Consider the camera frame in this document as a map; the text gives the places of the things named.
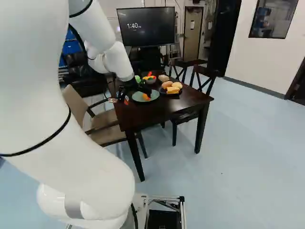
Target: dark doorway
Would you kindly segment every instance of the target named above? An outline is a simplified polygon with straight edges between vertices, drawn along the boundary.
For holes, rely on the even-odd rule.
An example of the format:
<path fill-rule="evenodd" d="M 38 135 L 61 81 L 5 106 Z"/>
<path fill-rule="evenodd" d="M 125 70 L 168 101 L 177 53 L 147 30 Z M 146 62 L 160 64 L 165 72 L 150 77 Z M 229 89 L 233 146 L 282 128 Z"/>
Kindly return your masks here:
<path fill-rule="evenodd" d="M 224 76 L 229 62 L 242 0 L 218 0 L 212 34 L 208 68 Z"/>
<path fill-rule="evenodd" d="M 305 58 L 285 95 L 285 99 L 305 105 Z"/>

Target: glass panel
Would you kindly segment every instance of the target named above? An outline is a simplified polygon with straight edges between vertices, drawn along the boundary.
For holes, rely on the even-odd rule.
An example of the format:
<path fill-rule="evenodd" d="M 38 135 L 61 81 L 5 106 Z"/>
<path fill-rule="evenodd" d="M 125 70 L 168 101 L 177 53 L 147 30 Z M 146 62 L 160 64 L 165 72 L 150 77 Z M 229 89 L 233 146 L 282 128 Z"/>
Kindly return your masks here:
<path fill-rule="evenodd" d="M 249 37 L 284 39 L 298 0 L 258 0 Z"/>

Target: tv screen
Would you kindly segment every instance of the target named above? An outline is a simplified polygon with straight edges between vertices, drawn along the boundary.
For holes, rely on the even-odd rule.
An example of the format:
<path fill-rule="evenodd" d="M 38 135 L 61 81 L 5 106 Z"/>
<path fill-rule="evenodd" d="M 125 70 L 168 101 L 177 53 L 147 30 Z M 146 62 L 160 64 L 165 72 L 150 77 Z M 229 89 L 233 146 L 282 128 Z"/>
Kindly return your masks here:
<path fill-rule="evenodd" d="M 174 43 L 174 7 L 117 9 L 125 46 L 145 47 Z"/>

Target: dining table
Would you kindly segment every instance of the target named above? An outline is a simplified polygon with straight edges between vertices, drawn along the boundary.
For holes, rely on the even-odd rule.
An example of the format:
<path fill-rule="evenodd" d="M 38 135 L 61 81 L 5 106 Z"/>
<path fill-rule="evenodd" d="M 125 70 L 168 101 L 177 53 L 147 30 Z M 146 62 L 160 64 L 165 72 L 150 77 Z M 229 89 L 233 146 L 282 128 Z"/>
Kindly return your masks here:
<path fill-rule="evenodd" d="M 157 77 L 154 84 L 149 85 L 151 89 L 159 91 L 162 82 L 158 80 L 160 74 L 165 72 L 155 72 L 153 75 Z M 117 97 L 117 91 L 122 82 L 115 77 L 107 77 L 108 87 L 112 98 Z M 136 142 L 136 133 L 150 126 L 164 123 L 165 121 L 177 118 L 181 115 L 191 112 L 198 112 L 198 121 L 196 129 L 196 139 L 194 151 L 196 154 L 200 152 L 205 122 L 208 115 L 209 104 L 212 97 L 197 91 L 196 89 L 182 83 L 182 93 L 175 95 L 160 94 L 159 98 L 147 102 L 140 103 L 132 100 L 132 94 L 135 91 L 129 91 L 128 105 L 124 102 L 114 103 L 114 109 L 117 115 L 118 123 L 121 131 L 125 132 L 126 138 L 132 153 L 132 157 L 141 181 L 145 180 L 138 145 Z"/>

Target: bread roll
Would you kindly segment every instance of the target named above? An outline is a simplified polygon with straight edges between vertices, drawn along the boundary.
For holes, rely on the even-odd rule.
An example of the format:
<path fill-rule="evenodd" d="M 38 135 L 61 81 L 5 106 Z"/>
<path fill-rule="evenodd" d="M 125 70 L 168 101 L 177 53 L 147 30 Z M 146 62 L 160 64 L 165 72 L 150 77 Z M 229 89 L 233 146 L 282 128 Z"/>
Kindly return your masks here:
<path fill-rule="evenodd" d="M 183 86 L 182 86 L 182 83 L 180 83 L 180 82 L 174 82 L 172 84 L 172 87 L 178 87 L 179 89 L 181 89 Z"/>
<path fill-rule="evenodd" d="M 169 78 L 167 75 L 159 75 L 158 79 L 159 79 L 162 83 L 164 83 L 164 82 L 170 80 L 170 78 Z"/>
<path fill-rule="evenodd" d="M 172 85 L 172 81 L 166 81 L 166 82 L 162 83 L 161 87 L 163 89 L 166 89 L 166 88 L 170 87 L 171 85 Z"/>

